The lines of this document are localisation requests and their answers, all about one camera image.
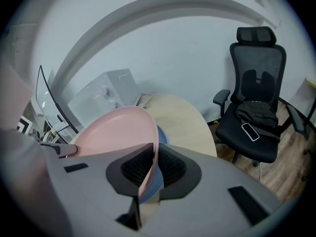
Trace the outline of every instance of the office chair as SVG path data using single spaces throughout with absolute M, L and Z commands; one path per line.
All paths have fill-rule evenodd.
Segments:
M 275 44 L 276 37 L 269 27 L 239 27 L 237 40 L 238 43 L 230 46 L 236 73 L 231 104 L 224 113 L 230 90 L 219 91 L 213 99 L 213 103 L 221 107 L 221 120 L 215 134 L 221 143 L 235 151 L 233 164 L 239 154 L 255 160 L 254 166 L 260 162 L 272 163 L 277 158 L 279 140 L 259 134 L 259 139 L 252 141 L 236 117 L 236 108 L 244 101 L 259 101 L 268 103 L 277 111 L 286 53 L 282 46 Z M 286 108 L 289 118 L 282 126 L 271 129 L 263 125 L 260 129 L 280 136 L 292 123 L 296 132 L 303 133 L 304 127 L 296 110 L 290 105 Z

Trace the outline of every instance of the laminate floor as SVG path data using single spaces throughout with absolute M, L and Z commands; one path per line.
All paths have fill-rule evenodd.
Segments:
M 277 116 L 279 123 L 288 118 L 286 107 L 279 102 Z M 215 130 L 218 125 L 210 126 L 213 138 L 217 139 Z M 306 140 L 303 135 L 294 131 L 293 126 L 282 134 L 278 145 L 278 154 L 275 162 L 261 163 L 261 183 L 270 189 L 280 201 L 287 201 L 302 194 L 306 182 L 302 182 L 302 177 L 307 175 L 312 166 L 312 159 L 304 151 L 316 149 L 316 135 L 308 127 L 309 138 Z M 234 151 L 225 144 L 216 144 L 217 156 L 232 162 Z M 239 155 L 236 166 L 248 175 L 259 180 L 260 167 L 252 165 L 253 160 Z

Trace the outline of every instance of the chair backrest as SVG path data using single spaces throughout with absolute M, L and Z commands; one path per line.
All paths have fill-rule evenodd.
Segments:
M 269 27 L 239 27 L 230 52 L 236 73 L 233 103 L 267 102 L 277 111 L 286 53 Z

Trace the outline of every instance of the pink plate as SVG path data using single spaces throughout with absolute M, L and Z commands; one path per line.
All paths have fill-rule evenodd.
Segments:
M 158 162 L 158 129 L 153 117 L 143 108 L 127 106 L 98 118 L 77 138 L 75 157 L 103 154 L 139 144 L 154 144 L 153 167 L 139 188 L 141 198 L 151 182 Z

